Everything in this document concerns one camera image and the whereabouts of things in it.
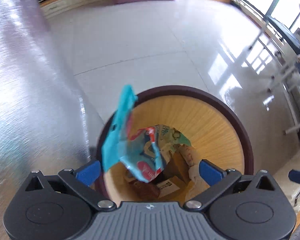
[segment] metal handle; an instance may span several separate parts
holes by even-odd
[[[294,206],[296,207],[297,206],[297,203],[298,203],[298,198],[300,197],[300,191],[299,193],[297,194],[296,198],[294,199]]]

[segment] gray gripper base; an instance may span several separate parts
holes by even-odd
[[[225,240],[197,212],[177,202],[123,202],[112,212],[99,213],[76,240]]]

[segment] plastic wrapper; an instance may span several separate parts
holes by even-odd
[[[162,124],[139,129],[129,138],[136,100],[132,87],[125,86],[102,146],[103,169],[107,172],[122,162],[137,180],[148,183],[163,171],[179,144],[191,143],[180,131]]]

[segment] white logo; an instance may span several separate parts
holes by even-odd
[[[151,209],[154,208],[154,205],[152,205],[152,204],[146,205],[146,208],[149,209],[149,210],[151,210]]]

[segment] white label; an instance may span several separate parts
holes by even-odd
[[[157,187],[160,189],[159,198],[169,195],[172,192],[180,189],[176,184],[173,184],[170,180],[165,180],[157,184]]]

